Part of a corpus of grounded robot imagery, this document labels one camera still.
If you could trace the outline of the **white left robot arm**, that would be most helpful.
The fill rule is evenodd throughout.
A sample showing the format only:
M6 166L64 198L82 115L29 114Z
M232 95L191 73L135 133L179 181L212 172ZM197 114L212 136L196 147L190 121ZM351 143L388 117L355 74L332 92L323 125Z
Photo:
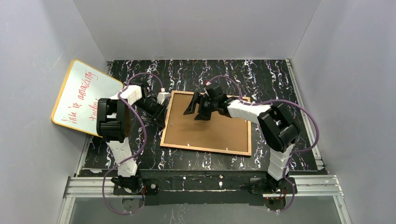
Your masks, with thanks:
M158 126L165 127L165 101L169 98L170 93L164 88L156 97L150 97L149 85L143 82L130 84L116 95L98 100L96 130L117 163L118 176L112 178L114 184L129 189L139 188L141 184L141 175L129 145L132 105L144 110Z

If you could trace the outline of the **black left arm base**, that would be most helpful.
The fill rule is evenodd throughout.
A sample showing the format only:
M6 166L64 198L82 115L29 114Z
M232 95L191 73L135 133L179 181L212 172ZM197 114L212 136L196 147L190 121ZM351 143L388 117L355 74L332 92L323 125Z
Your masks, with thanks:
M114 184L114 195L157 195L159 192L159 181L157 179L147 179L138 176L132 177L112 177Z

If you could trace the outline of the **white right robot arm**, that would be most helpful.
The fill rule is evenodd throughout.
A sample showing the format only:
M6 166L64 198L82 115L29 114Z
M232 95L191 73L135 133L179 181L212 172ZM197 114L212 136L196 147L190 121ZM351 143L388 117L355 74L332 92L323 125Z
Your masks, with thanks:
M217 83L210 83L204 93L194 92L184 115L197 113L195 120L209 121L212 112L229 118L239 118L260 126L270 147L267 182L278 187L288 174L288 161L300 128L284 103L254 105L239 97L227 96Z

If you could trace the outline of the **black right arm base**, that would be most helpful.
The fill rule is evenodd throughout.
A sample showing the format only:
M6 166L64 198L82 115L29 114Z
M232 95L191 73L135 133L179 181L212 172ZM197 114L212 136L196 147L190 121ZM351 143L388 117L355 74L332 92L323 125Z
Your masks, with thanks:
M297 193L294 178L275 180L271 176L250 178L247 189L253 195L269 195L264 196L264 203L273 210L283 209L286 206L286 196Z

